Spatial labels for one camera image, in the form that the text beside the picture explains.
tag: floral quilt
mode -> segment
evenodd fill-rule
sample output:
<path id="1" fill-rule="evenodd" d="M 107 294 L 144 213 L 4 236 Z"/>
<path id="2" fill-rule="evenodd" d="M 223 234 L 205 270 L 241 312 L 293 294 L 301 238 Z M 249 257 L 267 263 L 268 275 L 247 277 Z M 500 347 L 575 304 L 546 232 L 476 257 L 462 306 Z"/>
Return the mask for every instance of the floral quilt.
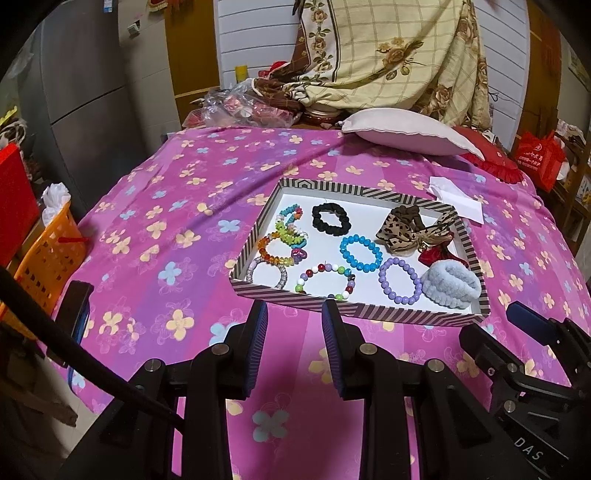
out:
<path id="1" fill-rule="evenodd" d="M 528 375 L 567 382 L 552 350 L 505 315 L 519 300 L 589 331 L 589 293 L 532 183 L 508 185 L 460 157 L 425 158 L 338 131 L 187 130 L 121 178 L 80 224 L 92 246 L 72 278 L 95 286 L 82 346 L 130 378 L 150 358 L 171 364 L 223 341 L 252 303 L 234 293 L 228 274 L 282 176 L 431 199 L 430 176 L 452 180 L 484 213 L 483 225 L 466 221 L 491 301 L 482 327 L 525 362 Z M 348 321 L 399 359 L 442 359 L 488 403 L 490 382 L 460 348 L 459 329 Z M 111 400 L 79 374 L 72 389 L 95 413 Z M 226 406 L 235 480 L 358 478 L 363 405 L 342 401 L 332 386 L 318 313 L 269 304 L 256 387 Z"/>

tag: blue beaded bracelet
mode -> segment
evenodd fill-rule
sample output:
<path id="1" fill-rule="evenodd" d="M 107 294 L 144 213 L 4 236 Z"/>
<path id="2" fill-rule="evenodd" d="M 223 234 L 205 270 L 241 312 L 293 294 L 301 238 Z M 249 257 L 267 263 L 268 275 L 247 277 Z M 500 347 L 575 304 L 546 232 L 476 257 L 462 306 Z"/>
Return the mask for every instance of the blue beaded bracelet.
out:
<path id="1" fill-rule="evenodd" d="M 398 265 L 401 267 L 406 273 L 408 273 L 408 276 L 413 281 L 414 294 L 411 297 L 401 297 L 400 295 L 397 295 L 396 292 L 390 287 L 390 283 L 388 280 L 386 280 L 386 272 L 392 265 Z M 408 265 L 402 258 L 388 258 L 386 263 L 379 269 L 378 280 L 384 291 L 384 294 L 387 295 L 390 300 L 393 300 L 394 303 L 402 303 L 403 305 L 408 303 L 409 305 L 412 305 L 418 301 L 418 299 L 421 297 L 421 293 L 423 292 L 423 284 L 421 283 L 421 279 L 414 271 L 414 268 Z"/>
<path id="2" fill-rule="evenodd" d="M 362 245 L 365 245 L 371 253 L 375 255 L 375 262 L 364 264 L 355 259 L 355 257 L 349 253 L 347 250 L 347 246 L 349 244 L 354 244 L 358 242 Z M 351 235 L 349 237 L 345 237 L 341 240 L 340 243 L 340 252 L 343 254 L 343 258 L 347 261 L 352 268 L 356 268 L 359 271 L 363 271 L 365 273 L 374 272 L 379 266 L 382 264 L 382 252 L 380 251 L 379 247 L 376 246 L 369 238 L 365 238 L 364 236 L 359 235 Z"/>

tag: white pillow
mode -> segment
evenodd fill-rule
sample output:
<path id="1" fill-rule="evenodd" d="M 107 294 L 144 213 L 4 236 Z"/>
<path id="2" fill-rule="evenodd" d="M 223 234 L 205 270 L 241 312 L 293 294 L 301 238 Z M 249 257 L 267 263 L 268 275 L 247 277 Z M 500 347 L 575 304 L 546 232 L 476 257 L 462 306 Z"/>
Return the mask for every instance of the white pillow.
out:
<path id="1" fill-rule="evenodd" d="M 368 142 L 424 155 L 484 155 L 466 137 L 434 118 L 400 108 L 368 108 L 343 122 L 342 131 Z"/>

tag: wooden door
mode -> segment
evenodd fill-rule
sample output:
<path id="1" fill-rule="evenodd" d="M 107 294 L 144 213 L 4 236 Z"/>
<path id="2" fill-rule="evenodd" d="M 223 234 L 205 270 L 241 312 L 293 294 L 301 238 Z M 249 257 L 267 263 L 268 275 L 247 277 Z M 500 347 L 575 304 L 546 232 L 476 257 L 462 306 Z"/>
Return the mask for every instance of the wooden door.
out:
<path id="1" fill-rule="evenodd" d="M 561 80 L 560 33 L 532 0 L 527 0 L 530 16 L 530 72 L 525 102 L 514 150 L 521 135 L 547 135 L 556 127 Z"/>
<path id="2" fill-rule="evenodd" d="M 213 0 L 184 0 L 169 5 L 164 14 L 170 76 L 182 123 L 194 109 L 190 104 L 218 87 L 216 33 Z"/>

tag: white wall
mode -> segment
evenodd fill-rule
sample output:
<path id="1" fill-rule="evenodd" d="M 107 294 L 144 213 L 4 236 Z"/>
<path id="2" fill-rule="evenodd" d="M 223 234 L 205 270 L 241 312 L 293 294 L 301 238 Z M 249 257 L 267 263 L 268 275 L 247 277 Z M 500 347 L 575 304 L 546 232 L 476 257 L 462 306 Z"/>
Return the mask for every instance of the white wall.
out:
<path id="1" fill-rule="evenodd" d="M 127 26 L 140 21 L 130 38 Z M 181 129 L 168 64 L 164 10 L 150 13 L 146 0 L 119 0 L 119 45 L 131 98 L 148 154 L 159 149 L 161 136 Z"/>
<path id="2" fill-rule="evenodd" d="M 217 47 L 223 85 L 236 83 L 234 67 L 256 77 L 275 61 L 290 61 L 297 34 L 293 0 L 218 0 Z"/>
<path id="3" fill-rule="evenodd" d="M 474 0 L 486 50 L 493 132 L 509 150 L 513 146 L 525 100 L 530 68 L 530 22 L 525 0 Z"/>
<path id="4" fill-rule="evenodd" d="M 560 34 L 562 50 L 562 76 L 560 96 L 558 97 L 558 118 L 568 124 L 576 125 L 583 132 L 589 127 L 591 115 L 591 93 L 569 69 L 569 44 Z"/>

